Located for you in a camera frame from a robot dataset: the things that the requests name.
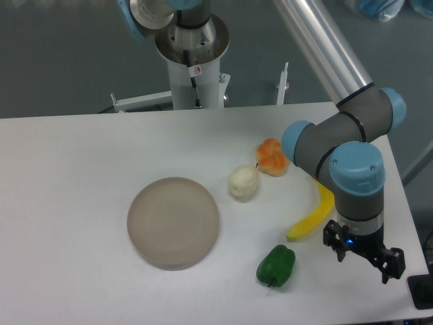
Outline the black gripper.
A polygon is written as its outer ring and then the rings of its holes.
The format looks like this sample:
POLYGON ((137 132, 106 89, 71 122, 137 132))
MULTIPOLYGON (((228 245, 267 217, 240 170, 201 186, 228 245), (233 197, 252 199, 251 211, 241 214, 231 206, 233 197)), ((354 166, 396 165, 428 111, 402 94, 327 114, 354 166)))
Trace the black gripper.
POLYGON ((323 229, 323 243, 331 247, 342 262, 346 251, 373 259, 371 264, 382 273, 382 283, 389 279, 399 280, 405 271, 405 254, 401 248, 385 248, 384 220, 373 218, 367 221, 353 221, 339 218, 329 220, 323 229))

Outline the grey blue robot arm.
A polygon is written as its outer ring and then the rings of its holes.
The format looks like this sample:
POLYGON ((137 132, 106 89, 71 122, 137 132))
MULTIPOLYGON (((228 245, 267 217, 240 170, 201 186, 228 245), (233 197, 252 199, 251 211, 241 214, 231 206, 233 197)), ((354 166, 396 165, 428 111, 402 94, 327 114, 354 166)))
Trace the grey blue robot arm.
MULTIPOLYGON (((208 1, 119 1, 132 32, 154 35, 169 71, 173 107, 220 108, 219 61, 227 51, 225 23, 208 1)), ((385 171, 373 141, 402 123, 406 106, 393 89, 378 89, 320 1, 276 1, 275 6, 338 113, 318 125, 292 123, 283 153, 335 198, 337 220, 323 242, 343 260, 353 252, 387 282, 405 270, 404 253, 384 246, 385 171)))

